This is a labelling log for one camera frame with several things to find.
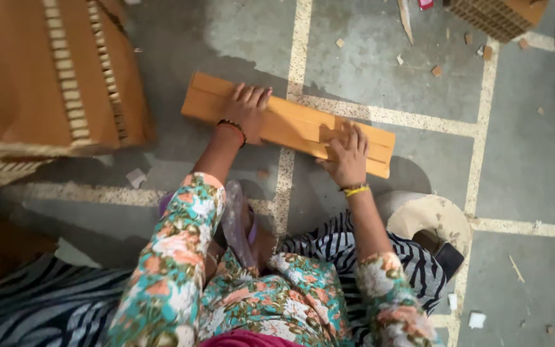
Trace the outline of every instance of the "teal floral kurta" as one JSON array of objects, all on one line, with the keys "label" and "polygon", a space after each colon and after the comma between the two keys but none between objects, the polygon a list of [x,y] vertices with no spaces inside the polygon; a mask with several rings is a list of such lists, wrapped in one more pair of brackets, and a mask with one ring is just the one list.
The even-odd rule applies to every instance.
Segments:
[{"label": "teal floral kurta", "polygon": [[[204,258],[224,211],[214,177],[186,177],[141,252],[112,321],[112,346],[192,346],[234,329],[304,346],[354,346],[333,264],[278,253],[259,277],[232,252],[204,286]],[[394,253],[359,264],[357,283],[369,301],[371,331],[385,346],[441,346]]]}]

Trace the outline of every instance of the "wooden block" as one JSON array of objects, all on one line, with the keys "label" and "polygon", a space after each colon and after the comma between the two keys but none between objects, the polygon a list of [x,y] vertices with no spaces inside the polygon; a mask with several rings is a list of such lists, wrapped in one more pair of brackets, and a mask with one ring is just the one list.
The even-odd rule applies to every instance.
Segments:
[{"label": "wooden block", "polygon": [[434,75],[434,77],[438,77],[442,74],[442,68],[440,68],[440,66],[436,65],[433,69],[432,69],[432,74]]},{"label": "wooden block", "polygon": [[[192,76],[186,100],[181,109],[183,115],[215,125],[223,118],[223,109],[234,85],[201,72]],[[263,113],[265,124],[260,137],[321,159],[333,159],[334,153],[327,142],[344,136],[345,120],[332,114],[294,104],[272,96]],[[369,138],[367,172],[387,178],[389,162],[395,146],[395,134],[359,124]]]},{"label": "wooden block", "polygon": [[485,46],[485,48],[483,48],[483,59],[484,60],[491,60],[491,54],[493,53],[493,49],[489,46]]},{"label": "wooden block", "polygon": [[472,43],[472,33],[471,32],[467,32],[466,34],[464,34],[464,41],[466,42],[466,44],[471,44]]},{"label": "wooden block", "polygon": [[530,47],[530,45],[528,44],[528,41],[525,38],[520,39],[518,42],[519,47],[523,50],[523,49],[528,49],[528,47]]}]

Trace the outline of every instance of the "woman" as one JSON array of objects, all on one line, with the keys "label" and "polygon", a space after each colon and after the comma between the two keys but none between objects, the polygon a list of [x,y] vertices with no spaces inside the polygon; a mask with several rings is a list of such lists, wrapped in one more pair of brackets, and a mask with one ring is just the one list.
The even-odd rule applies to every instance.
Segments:
[{"label": "woman", "polygon": [[[354,243],[359,259],[354,277],[367,306],[374,343],[442,345],[406,280],[366,185],[368,142],[356,125],[347,127],[343,141],[330,142],[337,161],[320,161],[345,193],[350,207],[354,231],[348,247],[337,249],[343,248],[338,241],[334,251],[330,242],[326,247],[329,252],[312,249],[325,237],[317,231],[307,239],[287,242],[282,249],[308,246],[299,253],[324,259],[285,252],[263,257],[263,252],[256,252],[252,267],[243,267],[245,255],[229,249],[203,289],[207,248],[226,206],[227,173],[240,147],[246,142],[260,142],[261,113],[271,92],[270,88],[244,84],[235,89],[225,119],[215,128],[192,173],[174,193],[141,253],[112,320],[107,344],[354,345],[344,292],[336,267],[328,262],[337,259],[338,269],[347,274],[351,271],[344,265],[347,261],[342,259],[340,264],[339,260]],[[245,224],[247,211],[243,209],[237,219],[235,214],[240,211],[232,206],[227,211],[226,218],[235,223],[225,227],[225,235],[246,229],[241,224]],[[442,270],[436,273],[444,279]]]}]

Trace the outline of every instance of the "sleeve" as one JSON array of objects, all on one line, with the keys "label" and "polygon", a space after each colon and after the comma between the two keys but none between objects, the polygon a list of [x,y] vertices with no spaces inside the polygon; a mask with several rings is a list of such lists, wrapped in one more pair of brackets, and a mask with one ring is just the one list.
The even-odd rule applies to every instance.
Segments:
[{"label": "sleeve", "polygon": [[174,193],[119,302],[108,346],[192,346],[204,259],[224,211],[213,176],[193,173]]},{"label": "sleeve", "polygon": [[376,346],[443,346],[406,280],[397,254],[377,253],[361,261],[356,279],[369,303]]}]

